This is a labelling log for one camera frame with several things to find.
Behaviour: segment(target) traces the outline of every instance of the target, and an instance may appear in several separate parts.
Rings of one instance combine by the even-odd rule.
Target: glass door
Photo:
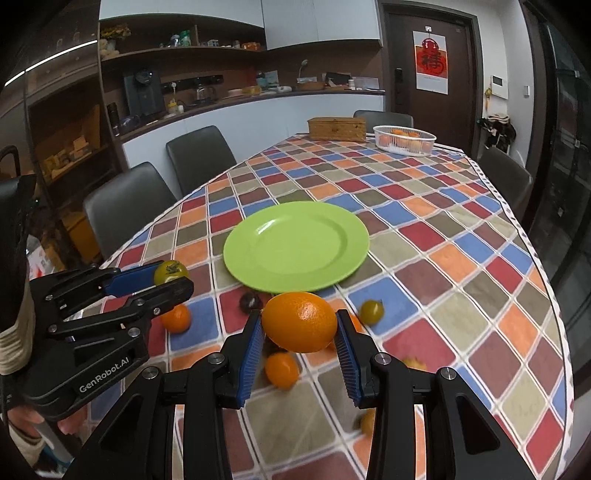
[[[591,79],[560,33],[542,28],[554,57],[558,115],[529,236],[560,304],[580,395],[577,376],[591,378]]]

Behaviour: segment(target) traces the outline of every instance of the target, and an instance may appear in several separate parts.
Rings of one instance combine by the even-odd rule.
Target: orange
[[[282,390],[289,390],[300,377],[296,360],[287,352],[274,353],[265,362],[269,382]]]
[[[312,353],[326,348],[336,333],[336,315],[329,303],[305,291],[273,297],[261,314],[262,327],[278,346]]]
[[[183,333],[191,326],[191,311],[183,303],[160,316],[162,326],[170,333]]]
[[[365,333],[363,327],[361,326],[361,322],[359,321],[359,319],[357,318],[357,315],[355,315],[354,313],[349,312],[349,316],[351,317],[351,322],[353,323],[353,326],[355,327],[355,330],[357,331],[357,333]],[[328,348],[336,350],[336,345],[334,342],[330,342],[328,345]]]

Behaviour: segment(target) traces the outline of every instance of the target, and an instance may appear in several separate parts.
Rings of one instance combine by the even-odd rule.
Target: white plastic basket
[[[374,127],[375,144],[390,153],[426,157],[431,155],[437,137],[415,128],[380,125]]]

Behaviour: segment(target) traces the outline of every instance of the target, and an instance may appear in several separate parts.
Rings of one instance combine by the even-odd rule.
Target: wicker box
[[[308,120],[312,140],[365,142],[365,118],[320,116]]]

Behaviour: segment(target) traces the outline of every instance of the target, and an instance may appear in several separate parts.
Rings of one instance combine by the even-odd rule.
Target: fu poster
[[[417,89],[447,95],[445,37],[413,31]]]

